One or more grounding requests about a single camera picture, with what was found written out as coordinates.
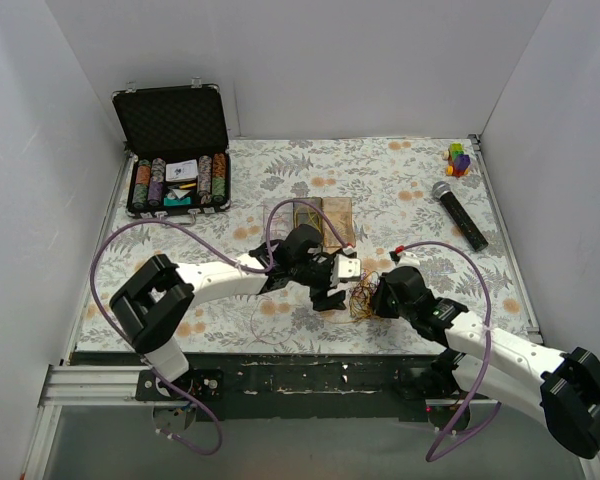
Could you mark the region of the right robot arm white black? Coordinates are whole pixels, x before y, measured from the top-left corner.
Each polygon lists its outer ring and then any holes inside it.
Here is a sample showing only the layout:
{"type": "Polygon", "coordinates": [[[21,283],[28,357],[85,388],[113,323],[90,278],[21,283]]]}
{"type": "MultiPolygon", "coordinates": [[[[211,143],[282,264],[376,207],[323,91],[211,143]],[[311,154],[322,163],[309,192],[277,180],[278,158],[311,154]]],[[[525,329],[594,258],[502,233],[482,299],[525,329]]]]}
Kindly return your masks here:
{"type": "Polygon", "coordinates": [[[599,453],[600,360],[592,352],[562,352],[488,329],[466,306],[435,296],[411,266],[381,275],[372,308],[379,317],[407,320],[421,337],[445,347],[445,362],[432,373],[440,395],[455,397],[481,376],[479,394],[537,420],[581,458],[599,453]]]}

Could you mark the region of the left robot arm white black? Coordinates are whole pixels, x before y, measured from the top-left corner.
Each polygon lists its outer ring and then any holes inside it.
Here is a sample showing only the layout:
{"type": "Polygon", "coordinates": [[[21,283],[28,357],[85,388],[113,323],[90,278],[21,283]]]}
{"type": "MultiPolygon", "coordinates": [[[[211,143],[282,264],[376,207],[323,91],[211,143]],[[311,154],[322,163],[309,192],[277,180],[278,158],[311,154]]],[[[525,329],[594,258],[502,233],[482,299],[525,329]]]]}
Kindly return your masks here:
{"type": "Polygon", "coordinates": [[[309,289],[316,311],[343,310],[344,283],[360,277],[361,263],[347,245],[321,249],[322,235],[302,224],[229,261],[175,263],[155,255],[112,296],[109,306],[134,351],[156,371],[158,387],[173,400],[193,386],[190,364],[175,332],[191,307],[234,296],[262,295],[293,282],[309,289]]]}

